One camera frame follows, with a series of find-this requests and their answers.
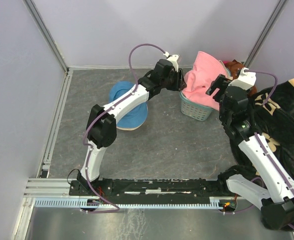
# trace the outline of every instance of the gray floor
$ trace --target gray floor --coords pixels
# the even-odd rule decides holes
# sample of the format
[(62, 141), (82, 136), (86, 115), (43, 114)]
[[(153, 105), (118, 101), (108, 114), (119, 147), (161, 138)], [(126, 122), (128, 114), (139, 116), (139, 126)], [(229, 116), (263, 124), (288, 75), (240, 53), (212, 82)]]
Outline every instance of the gray floor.
[[(142, 77), (148, 70), (135, 70)], [(50, 166), (50, 178), (66, 178), (84, 164), (82, 134), (93, 105), (108, 103), (118, 81), (134, 82), (127, 69), (75, 70)], [(215, 179), (235, 164), (218, 112), (200, 122), (181, 113), (178, 92), (162, 90), (148, 101), (148, 117), (137, 130), (117, 130), (100, 168), (104, 178)]]
[[(248, 206), (238, 201), (239, 209)], [(36, 207), (26, 240), (294, 240), (266, 229), (260, 211), (225, 215), (204, 209), (121, 209), (85, 214), (75, 208)]]

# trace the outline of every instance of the brown plush toy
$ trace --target brown plush toy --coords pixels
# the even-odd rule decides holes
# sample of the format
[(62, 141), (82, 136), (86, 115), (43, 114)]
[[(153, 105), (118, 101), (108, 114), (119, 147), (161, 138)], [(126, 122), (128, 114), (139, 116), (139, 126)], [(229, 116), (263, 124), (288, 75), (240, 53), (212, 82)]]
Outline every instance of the brown plush toy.
[[(227, 69), (229, 69), (231, 76), (232, 76), (232, 79), (238, 78), (238, 73), (239, 73), (240, 69), (245, 67), (241, 62), (238, 62), (235, 59), (230, 62), (226, 62), (224, 65)], [(257, 93), (257, 88), (255, 86), (253, 86), (251, 88), (250, 92), (248, 93), (248, 96), (251, 97), (255, 93)]]

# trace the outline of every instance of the purple cable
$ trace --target purple cable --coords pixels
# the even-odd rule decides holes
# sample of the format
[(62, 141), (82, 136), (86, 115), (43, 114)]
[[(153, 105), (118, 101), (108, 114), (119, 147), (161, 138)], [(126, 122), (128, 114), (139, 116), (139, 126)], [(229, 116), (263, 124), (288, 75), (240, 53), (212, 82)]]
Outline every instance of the purple cable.
[[(150, 44), (150, 43), (143, 43), (143, 44), (139, 44), (137, 46), (135, 46), (129, 53), (129, 57), (128, 57), (128, 63), (129, 63), (129, 69), (135, 79), (135, 88), (133, 89), (133, 91), (131, 93), (134, 93), (136, 92), (137, 88), (138, 88), (138, 77), (136, 76), (135, 74), (135, 71), (132, 67), (132, 54), (133, 52), (137, 49), (137, 48), (140, 48), (142, 46), (151, 46), (151, 47), (154, 47), (154, 48), (157, 48), (159, 49), (160, 51), (162, 51), (162, 53), (165, 53), (165, 51), (163, 49), (161, 49), (159, 46), (156, 46), (154, 44)], [(88, 126), (88, 128), (86, 129), (83, 137), (82, 137), (82, 144), (84, 146), (88, 146), (88, 147), (91, 147), (93, 148), (94, 146), (90, 143), (87, 143), (86, 142), (86, 138), (87, 138), (87, 135), (90, 131), (90, 129), (92, 129), (92, 127), (94, 126), (94, 124), (102, 117), (104, 116), (106, 113), (108, 113), (110, 110), (113, 109), (113, 107), (116, 107), (118, 104), (120, 104), (121, 102), (123, 102), (124, 100), (126, 100), (127, 98), (129, 98), (132, 94), (129, 93), (127, 96), (125, 96), (124, 98), (120, 99), (118, 102), (116, 102), (113, 106), (111, 106), (110, 108), (108, 108), (107, 110), (105, 110), (104, 112), (102, 112), (100, 115), (98, 115), (93, 121), (92, 123)], [(87, 212), (87, 213), (93, 213), (93, 214), (103, 214), (103, 213), (115, 213), (115, 212), (118, 212), (120, 210), (119, 206), (111, 203), (110, 201), (108, 201), (106, 198), (102, 197), (94, 188), (93, 186), (91, 185), (90, 181), (89, 181), (89, 176), (88, 176), (88, 163), (89, 163), (89, 159), (91, 157), (91, 154), (92, 154), (92, 151), (89, 151), (88, 155), (87, 155), (87, 158), (86, 158), (86, 163), (85, 163), (85, 175), (86, 175), (86, 180), (87, 180), (87, 184), (89, 185), (90, 189), (92, 190), (92, 192), (97, 196), (99, 197), (101, 200), (103, 200), (105, 203), (107, 204), (110, 204), (112, 205), (113, 207), (115, 207), (116, 209), (113, 209), (113, 210), (103, 210), (103, 211), (91, 211), (91, 212)]]
[[(274, 159), (268, 154), (267, 149), (265, 148), (264, 144), (262, 143), (262, 141), (260, 140), (260, 138), (259, 138), (259, 136), (258, 136), (258, 134), (256, 132), (255, 132), (255, 137), (256, 137), (257, 141), (259, 142), (260, 147), (262, 148), (262, 150), (264, 151), (264, 153), (266, 154), (266, 156), (269, 158), (269, 160), (272, 163), (272, 165), (276, 168), (277, 172), (281, 175), (282, 179), (284, 180), (284, 182), (286, 183), (286, 185), (288, 186), (288, 188), (290, 189), (290, 191), (294, 195), (294, 189), (292, 189), (293, 186), (288, 181), (287, 177), (281, 171), (281, 169), (279, 168), (279, 166), (276, 164), (276, 162), (274, 161)], [(294, 229), (294, 225), (288, 224), (288, 226), (290, 226), (292, 229)]]
[[(251, 182), (254, 182), (254, 181), (256, 181), (256, 180), (260, 180), (260, 182), (261, 182), (261, 186), (262, 186), (262, 187), (265, 186), (265, 185), (264, 185), (264, 181), (263, 181), (263, 179), (262, 179), (261, 177), (259, 177), (259, 176), (253, 178), (253, 179), (250, 180), (250, 181), (251, 181)], [(239, 211), (233, 211), (233, 212), (226, 212), (226, 211), (225, 211), (225, 212), (223, 212), (223, 213), (224, 213), (224, 215), (235, 215), (235, 214), (243, 213), (243, 212), (245, 212), (245, 211), (247, 211), (247, 210), (249, 210), (249, 209), (252, 209), (253, 207), (255, 207), (254, 204), (252, 204), (252, 205), (250, 205), (249, 207), (246, 207), (246, 208), (244, 208), (244, 209), (242, 209), (242, 210), (239, 210)]]
[(270, 91), (270, 93), (268, 94), (268, 96), (266, 97), (266, 99), (262, 102), (262, 106), (264, 106), (267, 102), (268, 102), (268, 99), (271, 98), (272, 94), (274, 93), (276, 87), (277, 87), (277, 84), (278, 84), (278, 78), (276, 75), (272, 74), (272, 73), (269, 73), (269, 72), (265, 72), (265, 71), (256, 71), (256, 70), (251, 70), (251, 69), (248, 69), (248, 70), (244, 70), (244, 72), (251, 72), (251, 73), (257, 73), (257, 74), (267, 74), (267, 75), (270, 75), (272, 76), (274, 79), (275, 79), (275, 83)]

